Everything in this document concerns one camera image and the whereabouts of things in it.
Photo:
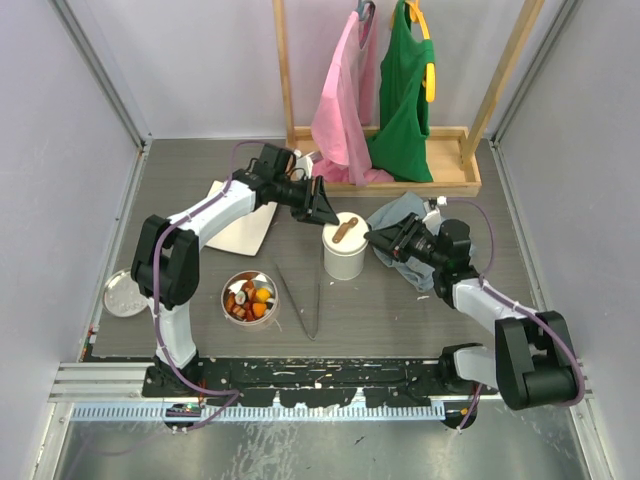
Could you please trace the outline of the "blue denim shorts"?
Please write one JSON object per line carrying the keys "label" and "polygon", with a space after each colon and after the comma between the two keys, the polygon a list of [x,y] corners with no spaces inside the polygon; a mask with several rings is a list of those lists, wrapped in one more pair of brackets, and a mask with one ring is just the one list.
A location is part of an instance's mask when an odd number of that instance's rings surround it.
{"label": "blue denim shorts", "polygon": [[[439,233],[443,221],[441,215],[431,213],[431,208],[426,207],[425,201],[413,192],[406,192],[401,197],[383,205],[367,219],[367,223],[372,230],[378,230],[400,222],[409,214],[415,214],[421,220],[427,218],[426,226],[429,231],[434,235]],[[414,256],[406,262],[400,262],[391,259],[376,248],[373,251],[386,267],[395,269],[419,293],[426,293],[433,288],[434,268],[432,266]]]}

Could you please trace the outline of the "white lid with brown strap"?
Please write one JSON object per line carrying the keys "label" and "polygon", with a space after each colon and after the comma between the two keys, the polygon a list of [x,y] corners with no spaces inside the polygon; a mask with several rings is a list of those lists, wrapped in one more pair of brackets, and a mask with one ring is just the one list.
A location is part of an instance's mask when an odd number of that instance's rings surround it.
{"label": "white lid with brown strap", "polygon": [[322,242],[331,253],[340,256],[352,256],[363,250],[368,241],[365,234],[369,232],[366,221],[353,212],[337,214],[338,224],[326,224],[322,230]]}

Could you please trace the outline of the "tall white cylinder container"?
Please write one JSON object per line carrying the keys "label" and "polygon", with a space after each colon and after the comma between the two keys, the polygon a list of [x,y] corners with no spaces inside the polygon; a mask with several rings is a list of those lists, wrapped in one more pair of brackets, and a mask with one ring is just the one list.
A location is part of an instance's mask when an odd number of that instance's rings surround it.
{"label": "tall white cylinder container", "polygon": [[355,279],[364,268],[366,247],[358,251],[342,254],[327,247],[324,248],[324,269],[332,278],[339,281]]}

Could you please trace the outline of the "pink metal bowl container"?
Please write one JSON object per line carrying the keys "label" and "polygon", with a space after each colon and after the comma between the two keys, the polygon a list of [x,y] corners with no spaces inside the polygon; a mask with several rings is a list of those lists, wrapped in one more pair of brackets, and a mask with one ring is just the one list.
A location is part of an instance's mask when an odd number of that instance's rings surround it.
{"label": "pink metal bowl container", "polygon": [[276,283],[260,271],[243,271],[222,289],[221,305],[229,322],[249,332],[269,327],[277,319],[280,296]]}

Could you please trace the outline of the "food pieces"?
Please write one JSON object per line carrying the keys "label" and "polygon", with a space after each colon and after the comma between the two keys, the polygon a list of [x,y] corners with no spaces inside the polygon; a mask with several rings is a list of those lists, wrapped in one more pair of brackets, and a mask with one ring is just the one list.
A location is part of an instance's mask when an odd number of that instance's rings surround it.
{"label": "food pieces", "polygon": [[275,291],[253,280],[234,282],[225,292],[223,307],[232,319],[252,323],[265,317],[275,305]]}

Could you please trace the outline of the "metal tongs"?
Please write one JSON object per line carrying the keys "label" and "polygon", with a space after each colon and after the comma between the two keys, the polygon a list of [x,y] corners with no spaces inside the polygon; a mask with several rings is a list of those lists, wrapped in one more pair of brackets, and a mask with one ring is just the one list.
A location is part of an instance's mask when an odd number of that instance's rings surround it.
{"label": "metal tongs", "polygon": [[315,341],[319,332],[320,321],[320,307],[321,307],[321,267],[322,259],[318,258],[314,267],[314,282],[313,282],[313,302],[309,307],[302,308],[296,302],[296,297],[290,288],[290,283],[287,281],[282,266],[284,265],[284,257],[276,256],[273,259],[273,264],[279,281],[282,283],[285,296],[290,301],[291,305],[295,309],[296,318],[300,324],[304,334],[310,341]]}

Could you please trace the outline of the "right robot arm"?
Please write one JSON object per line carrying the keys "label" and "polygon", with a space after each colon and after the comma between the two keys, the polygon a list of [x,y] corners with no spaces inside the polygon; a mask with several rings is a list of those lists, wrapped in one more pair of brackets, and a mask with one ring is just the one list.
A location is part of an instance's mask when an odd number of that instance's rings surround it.
{"label": "right robot arm", "polygon": [[415,214],[366,233],[375,250],[392,260],[419,260],[433,269],[435,294],[494,336],[494,348],[444,350],[438,379],[459,394],[473,381],[498,390],[513,410],[543,405],[573,406],[586,392],[564,317],[527,308],[494,289],[471,263],[469,226],[442,222],[432,233]]}

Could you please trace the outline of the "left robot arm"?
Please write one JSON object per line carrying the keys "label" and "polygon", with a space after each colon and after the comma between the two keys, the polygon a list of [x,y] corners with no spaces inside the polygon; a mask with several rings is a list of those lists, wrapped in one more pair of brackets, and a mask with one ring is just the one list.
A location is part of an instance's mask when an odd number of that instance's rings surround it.
{"label": "left robot arm", "polygon": [[178,396],[200,391],[198,351],[189,303],[200,282],[200,252],[223,229],[270,203],[286,206],[301,222],[324,226],[339,220],[322,177],[294,179],[293,151],[262,143],[258,156],[231,172],[223,186],[181,213],[149,216],[143,223],[131,278],[148,301],[156,337],[154,366]]}

